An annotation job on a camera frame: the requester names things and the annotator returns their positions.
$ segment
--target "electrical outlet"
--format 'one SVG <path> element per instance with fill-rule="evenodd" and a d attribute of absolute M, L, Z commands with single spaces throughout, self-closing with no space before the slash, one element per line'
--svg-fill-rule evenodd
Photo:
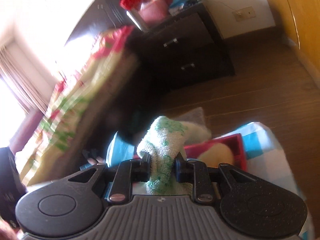
<path fill-rule="evenodd" d="M 232 14 L 237 22 L 256 17 L 256 13 L 252 6 L 233 11 Z"/>

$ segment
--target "bedspread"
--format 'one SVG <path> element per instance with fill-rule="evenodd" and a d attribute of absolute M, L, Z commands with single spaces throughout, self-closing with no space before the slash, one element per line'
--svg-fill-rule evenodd
<path fill-rule="evenodd" d="M 20 173 L 25 185 L 51 180 L 51 175 L 59 172 L 59 166 L 68 164 L 70 157 L 75 155 L 70 148 L 83 140 L 84 129 L 92 122 L 90 118 L 83 120 L 87 109 L 92 109 L 90 104 L 94 104 L 93 113 L 85 116 L 95 116 L 101 102 L 105 105 L 126 82 L 132 69 L 121 62 L 124 43 L 131 31 L 132 27 L 126 26 L 102 34 L 98 39 L 99 48 L 91 54 L 81 72 L 75 75 L 75 82 L 63 80 L 56 85 L 46 117 L 36 131 L 39 133 L 37 146 Z M 103 99 L 94 100 L 101 90 Z"/>

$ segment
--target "green patterned towel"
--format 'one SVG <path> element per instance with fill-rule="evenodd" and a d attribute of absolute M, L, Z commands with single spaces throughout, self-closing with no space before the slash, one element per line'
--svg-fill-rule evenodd
<path fill-rule="evenodd" d="M 172 174 L 173 162 L 180 152 L 186 159 L 185 144 L 209 140 L 211 132 L 191 122 L 178 122 L 165 116 L 158 117 L 137 148 L 142 158 L 144 152 L 151 155 L 151 176 L 147 193 L 152 195 L 188 195 L 192 185 L 177 183 Z"/>

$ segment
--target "black bag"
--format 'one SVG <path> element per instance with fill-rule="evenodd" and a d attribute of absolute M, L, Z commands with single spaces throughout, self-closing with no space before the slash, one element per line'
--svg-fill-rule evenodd
<path fill-rule="evenodd" d="M 19 227 L 15 207 L 26 192 L 26 187 L 20 182 L 13 153 L 9 147 L 0 148 L 0 216 L 12 228 Z"/>

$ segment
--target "dark wooden dresser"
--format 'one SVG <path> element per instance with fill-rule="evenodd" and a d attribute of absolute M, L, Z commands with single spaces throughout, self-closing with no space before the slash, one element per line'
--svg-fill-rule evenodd
<path fill-rule="evenodd" d="M 136 30 L 129 46 L 170 89 L 234 74 L 228 50 L 203 3 L 146 33 Z"/>

